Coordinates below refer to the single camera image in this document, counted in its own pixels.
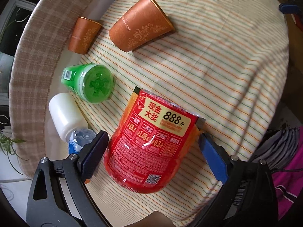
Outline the red labelled plastic cup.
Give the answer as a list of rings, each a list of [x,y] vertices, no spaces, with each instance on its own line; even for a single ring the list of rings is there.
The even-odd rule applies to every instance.
[[[104,155],[106,171],[132,192],[160,191],[177,173],[204,122],[197,114],[135,87]]]

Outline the green plastic cup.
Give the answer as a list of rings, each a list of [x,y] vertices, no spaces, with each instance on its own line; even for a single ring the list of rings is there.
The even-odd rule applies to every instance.
[[[111,95],[113,75],[100,64],[68,66],[63,70],[61,83],[80,99],[96,104]]]

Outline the large brown paper cup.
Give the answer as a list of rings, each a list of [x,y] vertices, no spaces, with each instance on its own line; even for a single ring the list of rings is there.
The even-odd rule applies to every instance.
[[[109,30],[113,44],[124,52],[133,51],[175,28],[155,0],[139,0]]]

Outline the small brown paper cup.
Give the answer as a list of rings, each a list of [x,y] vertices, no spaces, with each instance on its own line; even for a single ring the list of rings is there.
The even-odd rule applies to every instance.
[[[77,54],[87,54],[101,27],[99,22],[79,17],[73,28],[68,50]]]

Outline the magenta and grey clothing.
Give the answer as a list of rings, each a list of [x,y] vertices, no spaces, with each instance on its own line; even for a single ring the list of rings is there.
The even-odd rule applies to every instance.
[[[302,190],[302,127],[272,130],[266,134],[250,161],[261,159],[271,171],[278,217],[282,219]]]

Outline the spider plant in green pot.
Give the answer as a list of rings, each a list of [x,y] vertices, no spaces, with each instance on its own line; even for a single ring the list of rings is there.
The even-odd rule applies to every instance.
[[[26,141],[23,139],[8,137],[7,135],[5,135],[3,133],[3,130],[1,130],[1,151],[7,156],[9,164],[14,169],[14,171],[22,176],[24,176],[24,174],[15,168],[15,166],[11,162],[10,155],[16,156],[17,158],[19,158],[21,160],[28,161],[28,159],[24,159],[24,158],[20,157],[19,154],[17,153],[16,149],[14,148],[14,144],[23,144],[25,142]]]

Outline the beige checkered sill cloth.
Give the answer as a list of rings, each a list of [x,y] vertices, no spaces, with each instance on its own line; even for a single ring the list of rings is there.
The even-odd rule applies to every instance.
[[[9,84],[9,114],[24,174],[33,177],[45,156],[45,116],[53,74],[78,17],[92,0],[40,0],[15,53]]]

